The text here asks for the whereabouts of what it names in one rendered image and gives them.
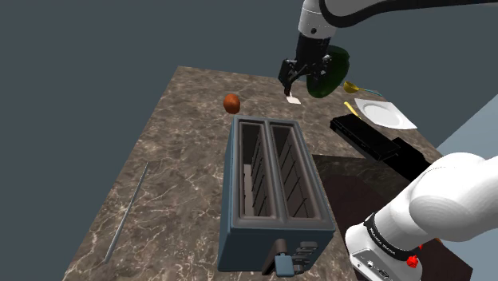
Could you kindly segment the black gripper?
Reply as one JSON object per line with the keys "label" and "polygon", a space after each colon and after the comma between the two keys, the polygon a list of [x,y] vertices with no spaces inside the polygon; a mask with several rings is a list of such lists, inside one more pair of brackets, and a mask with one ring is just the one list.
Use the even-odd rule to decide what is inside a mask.
{"label": "black gripper", "polygon": [[330,38],[309,38],[300,33],[296,47],[295,60],[284,59],[278,79],[284,85],[284,94],[291,96],[293,83],[304,75],[323,77],[326,74],[327,50]]}

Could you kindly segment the dark green bowl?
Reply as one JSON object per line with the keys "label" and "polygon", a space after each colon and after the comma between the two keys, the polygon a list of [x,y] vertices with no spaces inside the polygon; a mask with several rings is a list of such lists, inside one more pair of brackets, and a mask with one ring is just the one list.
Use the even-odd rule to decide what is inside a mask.
{"label": "dark green bowl", "polygon": [[348,52],[338,46],[328,46],[322,63],[306,76],[308,93],[315,98],[324,98],[339,87],[348,74],[350,63]]}

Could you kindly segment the reddish brown round fruit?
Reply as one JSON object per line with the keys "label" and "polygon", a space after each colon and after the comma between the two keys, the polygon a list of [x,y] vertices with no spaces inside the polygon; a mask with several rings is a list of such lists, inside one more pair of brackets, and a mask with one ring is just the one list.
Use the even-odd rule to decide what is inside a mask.
{"label": "reddish brown round fruit", "polygon": [[233,93],[229,93],[223,99],[223,107],[227,113],[237,114],[240,111],[240,105],[241,103],[238,96]]}

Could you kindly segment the yellow measuring spoon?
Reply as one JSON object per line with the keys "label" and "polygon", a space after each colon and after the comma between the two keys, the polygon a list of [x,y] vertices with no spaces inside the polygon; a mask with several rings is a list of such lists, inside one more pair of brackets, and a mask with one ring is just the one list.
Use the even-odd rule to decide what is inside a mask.
{"label": "yellow measuring spoon", "polygon": [[343,84],[343,89],[347,92],[347,93],[356,93],[358,91],[365,91],[365,92],[369,92],[369,93],[373,93],[375,95],[378,95],[381,97],[381,94],[378,93],[378,92],[375,92],[373,90],[370,90],[370,89],[363,89],[363,88],[360,88],[358,86],[356,86],[354,83],[350,82],[350,81],[345,81],[344,84]]}

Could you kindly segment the flat black box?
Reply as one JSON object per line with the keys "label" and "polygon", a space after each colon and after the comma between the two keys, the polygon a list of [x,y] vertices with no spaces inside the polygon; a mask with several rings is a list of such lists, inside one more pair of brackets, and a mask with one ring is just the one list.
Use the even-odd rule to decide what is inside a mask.
{"label": "flat black box", "polygon": [[352,113],[333,118],[330,128],[372,161],[386,160],[401,150],[399,145]]}

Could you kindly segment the white square plate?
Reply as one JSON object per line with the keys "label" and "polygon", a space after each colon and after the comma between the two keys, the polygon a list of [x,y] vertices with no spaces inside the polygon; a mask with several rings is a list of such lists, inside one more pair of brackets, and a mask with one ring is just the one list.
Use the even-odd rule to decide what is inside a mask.
{"label": "white square plate", "polygon": [[417,126],[391,102],[359,98],[354,101],[362,114],[376,125],[389,129],[417,129]]}

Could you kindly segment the black block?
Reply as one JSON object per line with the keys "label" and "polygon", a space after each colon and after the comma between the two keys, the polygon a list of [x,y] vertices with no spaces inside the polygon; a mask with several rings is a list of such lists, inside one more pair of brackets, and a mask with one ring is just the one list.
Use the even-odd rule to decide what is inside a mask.
{"label": "black block", "polygon": [[399,149],[396,155],[385,160],[385,163],[407,180],[415,180],[431,165],[420,151],[400,137],[393,139],[393,143]]}

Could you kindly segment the blue two-slot toaster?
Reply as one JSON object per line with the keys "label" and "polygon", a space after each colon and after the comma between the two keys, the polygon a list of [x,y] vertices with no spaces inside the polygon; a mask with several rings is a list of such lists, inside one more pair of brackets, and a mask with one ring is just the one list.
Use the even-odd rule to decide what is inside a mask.
{"label": "blue two-slot toaster", "polygon": [[218,270],[293,277],[310,270],[334,232],[298,122],[234,116],[224,159]]}

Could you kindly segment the thin grey rod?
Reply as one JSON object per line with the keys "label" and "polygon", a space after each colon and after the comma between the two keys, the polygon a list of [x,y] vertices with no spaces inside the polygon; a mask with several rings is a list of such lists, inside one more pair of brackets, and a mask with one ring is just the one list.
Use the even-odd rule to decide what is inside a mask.
{"label": "thin grey rod", "polygon": [[144,178],[146,177],[146,174],[148,172],[148,166],[149,166],[149,161],[146,162],[145,166],[144,166],[144,170],[140,176],[140,179],[139,179],[139,182],[137,183],[137,186],[134,190],[134,193],[132,195],[132,198],[131,200],[129,201],[128,203],[128,207],[126,208],[125,212],[124,212],[124,215],[122,216],[122,219],[118,225],[118,228],[113,236],[113,239],[111,241],[111,244],[109,245],[109,248],[106,252],[106,255],[105,255],[105,259],[104,259],[104,264],[108,264],[110,259],[112,258],[113,256],[113,253],[114,253],[114,250],[116,248],[116,245],[117,245],[117,242],[119,240],[119,237],[121,235],[121,232],[123,230],[123,227],[125,225],[125,222],[127,220],[127,217],[128,217],[128,214],[137,198],[137,195],[138,195],[138,192],[140,191],[140,188],[141,188],[141,185],[143,184],[144,182]]}

